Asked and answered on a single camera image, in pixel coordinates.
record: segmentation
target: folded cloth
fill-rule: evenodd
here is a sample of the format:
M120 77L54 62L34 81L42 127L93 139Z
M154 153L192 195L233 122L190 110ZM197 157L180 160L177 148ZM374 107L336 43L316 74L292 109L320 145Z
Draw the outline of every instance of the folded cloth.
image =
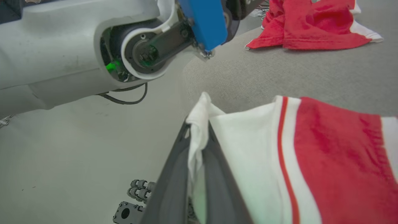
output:
M357 23L356 0L270 0L261 35L246 49L283 45L284 48L349 49L381 42L376 32Z
M204 133L206 117L254 223L398 223L395 117L282 96L224 114L204 93L187 122ZM200 154L207 138L191 135L190 155ZM191 166L195 158L188 161L199 177L191 183L193 206L205 223L205 177L202 163Z

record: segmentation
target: white fabric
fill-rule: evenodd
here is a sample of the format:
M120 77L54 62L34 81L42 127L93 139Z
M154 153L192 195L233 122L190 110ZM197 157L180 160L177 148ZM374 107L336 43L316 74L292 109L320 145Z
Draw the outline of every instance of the white fabric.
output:
M200 211L198 218L201 222L205 222L205 188L202 182L205 180L204 170L201 169L201 150L208 140L208 119L254 223L282 222L280 188L284 189L284 195L287 195L287 191L283 179L282 183L276 180L275 169L281 174L278 158L271 156L271 148L277 144L275 136L275 139L271 139L272 133L276 133L271 130L272 122L275 122L274 114L279 119L280 108L277 113L274 110L275 103L271 103L245 112L224 114L211 104L207 93L202 93L187 118L187 123L191 124L188 168L194 186L193 204L195 212Z
M381 118L384 147L395 180L398 181L398 119L395 117Z
M205 148L207 141L209 140L209 117L222 114L225 113L216 106L212 105L210 96L204 92L186 119L186 123L191 125L188 169L189 177L192 183L195 182L196 174L203 164L202 150Z

